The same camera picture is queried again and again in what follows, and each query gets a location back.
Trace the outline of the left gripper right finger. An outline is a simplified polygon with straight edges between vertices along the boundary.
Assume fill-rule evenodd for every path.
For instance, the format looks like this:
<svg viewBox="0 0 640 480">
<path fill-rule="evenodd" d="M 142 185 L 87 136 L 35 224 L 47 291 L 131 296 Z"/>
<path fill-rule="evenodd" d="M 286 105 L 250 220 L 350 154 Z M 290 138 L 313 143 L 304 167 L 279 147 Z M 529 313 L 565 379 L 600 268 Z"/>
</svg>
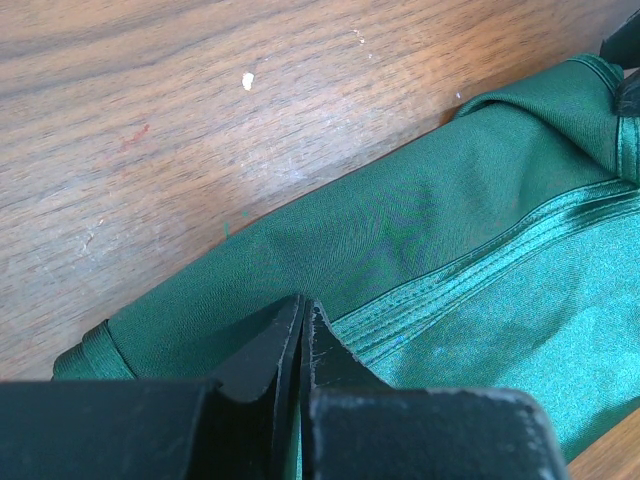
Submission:
<svg viewBox="0 0 640 480">
<path fill-rule="evenodd" d="M 546 413 L 517 390 L 395 389 L 309 301 L 301 336 L 305 479 L 565 479 Z"/>
</svg>

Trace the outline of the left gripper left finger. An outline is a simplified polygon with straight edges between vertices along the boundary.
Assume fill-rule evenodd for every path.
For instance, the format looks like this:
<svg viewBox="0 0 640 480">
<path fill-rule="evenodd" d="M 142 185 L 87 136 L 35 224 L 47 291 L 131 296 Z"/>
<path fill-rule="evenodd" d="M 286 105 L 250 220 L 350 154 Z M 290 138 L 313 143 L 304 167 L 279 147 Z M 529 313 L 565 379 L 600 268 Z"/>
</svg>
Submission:
<svg viewBox="0 0 640 480">
<path fill-rule="evenodd" d="M 305 300 L 212 373 L 182 380 L 8 382 L 5 479 L 292 479 Z"/>
</svg>

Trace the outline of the dark green cloth napkin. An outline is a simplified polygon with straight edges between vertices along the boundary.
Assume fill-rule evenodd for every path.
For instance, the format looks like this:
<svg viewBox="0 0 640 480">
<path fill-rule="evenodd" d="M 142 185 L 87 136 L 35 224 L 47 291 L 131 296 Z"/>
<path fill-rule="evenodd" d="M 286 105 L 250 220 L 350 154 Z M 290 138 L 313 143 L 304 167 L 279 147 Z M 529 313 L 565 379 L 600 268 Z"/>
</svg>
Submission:
<svg viewBox="0 0 640 480">
<path fill-rule="evenodd" d="M 397 388 L 513 388 L 567 460 L 639 406 L 639 122 L 584 54 L 480 95 L 230 236 L 57 358 L 62 379 L 196 377 L 293 295 Z"/>
</svg>

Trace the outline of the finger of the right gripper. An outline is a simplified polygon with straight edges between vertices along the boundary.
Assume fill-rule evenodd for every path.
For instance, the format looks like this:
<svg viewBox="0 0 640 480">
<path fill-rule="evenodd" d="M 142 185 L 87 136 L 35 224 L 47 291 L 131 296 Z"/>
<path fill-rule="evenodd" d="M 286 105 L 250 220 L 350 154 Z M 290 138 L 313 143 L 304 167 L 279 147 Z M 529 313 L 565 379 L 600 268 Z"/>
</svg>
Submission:
<svg viewBox="0 0 640 480">
<path fill-rule="evenodd" d="M 599 55 L 623 70 L 632 70 L 616 87 L 614 109 L 622 117 L 639 116 L 639 11 L 631 15 L 600 47 Z"/>
</svg>

